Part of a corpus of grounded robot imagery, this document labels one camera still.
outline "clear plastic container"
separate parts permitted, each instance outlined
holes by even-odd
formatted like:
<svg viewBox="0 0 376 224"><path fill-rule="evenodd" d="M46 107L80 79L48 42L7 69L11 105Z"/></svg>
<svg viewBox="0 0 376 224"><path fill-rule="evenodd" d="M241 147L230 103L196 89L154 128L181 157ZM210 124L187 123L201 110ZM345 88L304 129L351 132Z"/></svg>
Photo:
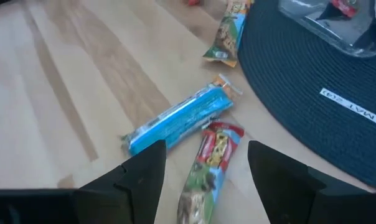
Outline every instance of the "clear plastic container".
<svg viewBox="0 0 376 224"><path fill-rule="evenodd" d="M345 54L376 56L376 0L279 0L279 10Z"/></svg>

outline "wooden table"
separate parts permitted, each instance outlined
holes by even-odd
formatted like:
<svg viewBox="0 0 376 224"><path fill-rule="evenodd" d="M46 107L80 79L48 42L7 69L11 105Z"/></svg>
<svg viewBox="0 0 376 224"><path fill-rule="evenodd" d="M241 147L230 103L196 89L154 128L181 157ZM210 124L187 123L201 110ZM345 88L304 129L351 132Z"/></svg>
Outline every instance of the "wooden table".
<svg viewBox="0 0 376 224"><path fill-rule="evenodd" d="M0 6L0 188L79 187L127 157L118 136L222 72L244 95L227 120L247 135L228 168L213 223L269 223L247 162L250 139L371 190L315 155L262 105L239 66L206 63L222 0L31 0ZM177 203L200 145L168 155L156 223Z"/></svg>

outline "woven placemat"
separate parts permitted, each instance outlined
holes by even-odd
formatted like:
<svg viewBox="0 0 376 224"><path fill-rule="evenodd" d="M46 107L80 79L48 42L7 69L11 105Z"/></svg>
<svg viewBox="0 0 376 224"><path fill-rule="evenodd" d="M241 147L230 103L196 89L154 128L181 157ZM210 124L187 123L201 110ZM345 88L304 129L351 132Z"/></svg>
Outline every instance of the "woven placemat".
<svg viewBox="0 0 376 224"><path fill-rule="evenodd" d="M278 0L253 5L238 57L256 95L293 136L376 187L376 57L340 53L282 15Z"/></svg>

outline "blue wrapper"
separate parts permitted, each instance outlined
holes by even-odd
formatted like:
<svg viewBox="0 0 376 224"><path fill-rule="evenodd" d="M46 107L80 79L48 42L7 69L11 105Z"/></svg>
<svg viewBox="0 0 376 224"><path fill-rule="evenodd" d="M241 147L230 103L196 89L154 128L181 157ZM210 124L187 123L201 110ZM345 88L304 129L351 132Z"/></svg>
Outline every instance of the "blue wrapper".
<svg viewBox="0 0 376 224"><path fill-rule="evenodd" d="M181 139L215 119L233 106L236 96L242 94L222 75L178 105L169 108L131 134L123 136L123 147L136 155L157 140L166 140L170 150Z"/></svg>

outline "placemat label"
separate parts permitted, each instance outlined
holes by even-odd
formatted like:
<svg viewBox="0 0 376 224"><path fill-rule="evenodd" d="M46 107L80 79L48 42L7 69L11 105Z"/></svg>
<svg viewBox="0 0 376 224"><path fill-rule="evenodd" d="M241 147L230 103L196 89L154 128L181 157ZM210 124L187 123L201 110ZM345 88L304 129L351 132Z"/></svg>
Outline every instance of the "placemat label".
<svg viewBox="0 0 376 224"><path fill-rule="evenodd" d="M349 100L346 100L344 99L343 97L335 94L334 92L332 91L329 91L325 88L323 88L320 92L319 92L322 96L325 96L333 101L335 101L336 103L344 106L345 108L348 108L350 109L351 111L354 111L356 112L357 114L373 121L374 123L376 123L376 114L370 112L369 110L366 110L360 106L358 106L357 104L349 101Z"/></svg>

